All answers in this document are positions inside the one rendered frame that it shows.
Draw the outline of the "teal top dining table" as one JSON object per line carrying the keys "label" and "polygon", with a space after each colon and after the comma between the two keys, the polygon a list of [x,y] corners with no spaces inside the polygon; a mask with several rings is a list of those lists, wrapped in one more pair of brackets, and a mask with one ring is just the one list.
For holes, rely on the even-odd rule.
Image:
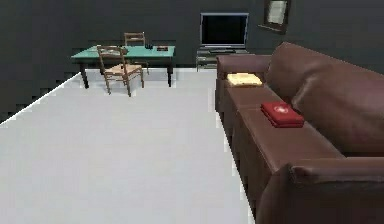
{"label": "teal top dining table", "polygon": [[[153,49],[146,49],[145,46],[124,46],[128,50],[125,59],[129,62],[148,61],[150,65],[166,68],[168,86],[171,86],[171,77],[174,68],[175,46],[169,45],[168,51],[157,51],[156,45]],[[74,64],[80,67],[80,74],[85,88],[89,87],[85,69],[88,66],[100,67],[100,60],[96,46],[92,46],[70,57]]]}

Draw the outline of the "black television set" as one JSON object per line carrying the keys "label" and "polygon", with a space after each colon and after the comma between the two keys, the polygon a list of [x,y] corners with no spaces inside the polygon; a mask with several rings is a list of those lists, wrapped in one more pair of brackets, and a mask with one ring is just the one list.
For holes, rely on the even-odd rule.
{"label": "black television set", "polygon": [[244,48],[247,42],[248,13],[202,12],[200,45]]}

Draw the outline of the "red first-aid kit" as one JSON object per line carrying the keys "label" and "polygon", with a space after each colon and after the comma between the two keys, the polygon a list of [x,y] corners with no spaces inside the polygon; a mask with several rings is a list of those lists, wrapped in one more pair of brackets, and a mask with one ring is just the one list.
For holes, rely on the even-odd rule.
{"label": "red first-aid kit", "polygon": [[262,103],[260,109],[276,128],[300,128],[304,125],[304,118],[285,102]]}

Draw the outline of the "grey television stand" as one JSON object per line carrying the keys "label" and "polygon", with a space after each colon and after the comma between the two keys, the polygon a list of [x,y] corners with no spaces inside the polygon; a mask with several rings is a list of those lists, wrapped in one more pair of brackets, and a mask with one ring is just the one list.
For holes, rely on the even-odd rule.
{"label": "grey television stand", "polygon": [[196,70],[215,69],[217,67],[217,56],[231,54],[248,54],[248,51],[242,48],[201,47],[196,52]]}

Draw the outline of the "yellow flat cushion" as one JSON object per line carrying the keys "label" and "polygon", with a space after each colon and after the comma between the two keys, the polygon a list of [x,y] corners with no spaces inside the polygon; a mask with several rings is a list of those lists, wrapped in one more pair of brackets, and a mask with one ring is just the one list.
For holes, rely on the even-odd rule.
{"label": "yellow flat cushion", "polygon": [[232,86],[262,86],[263,82],[253,73],[233,73],[227,75],[227,80]]}

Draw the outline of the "brown wooden chair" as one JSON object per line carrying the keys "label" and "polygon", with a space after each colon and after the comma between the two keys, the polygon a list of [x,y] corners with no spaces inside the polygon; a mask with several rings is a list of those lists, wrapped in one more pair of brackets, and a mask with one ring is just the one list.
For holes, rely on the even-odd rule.
{"label": "brown wooden chair", "polygon": [[[140,77],[141,87],[145,87],[143,68],[141,65],[130,64],[125,59],[125,55],[128,53],[126,48],[97,45],[96,50],[100,60],[100,73],[104,77],[108,93],[111,93],[111,81],[121,81],[127,88],[128,96],[131,97],[130,80],[137,76]],[[117,64],[106,68],[105,65],[108,59],[116,59]]]}
{"label": "brown wooden chair", "polygon": [[[125,32],[124,33],[124,45],[125,46],[145,46],[146,38],[145,32]],[[149,74],[148,61],[134,61],[132,63],[141,64],[145,66],[147,74]]]}

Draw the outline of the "brown leather sofa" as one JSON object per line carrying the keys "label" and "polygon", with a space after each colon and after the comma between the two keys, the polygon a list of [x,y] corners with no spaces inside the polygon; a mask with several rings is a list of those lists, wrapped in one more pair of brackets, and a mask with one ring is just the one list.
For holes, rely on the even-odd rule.
{"label": "brown leather sofa", "polygon": [[[253,73],[262,86],[232,86]],[[276,128],[262,103],[304,118]],[[384,75],[289,42],[217,59],[219,113],[255,224],[384,224]]]}

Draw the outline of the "dark framed wall picture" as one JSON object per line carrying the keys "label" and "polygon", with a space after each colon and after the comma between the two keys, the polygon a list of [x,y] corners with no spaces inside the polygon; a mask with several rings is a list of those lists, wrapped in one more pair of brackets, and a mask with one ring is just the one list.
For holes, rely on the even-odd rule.
{"label": "dark framed wall picture", "polygon": [[285,35],[292,0],[264,0],[263,22],[260,28]]}

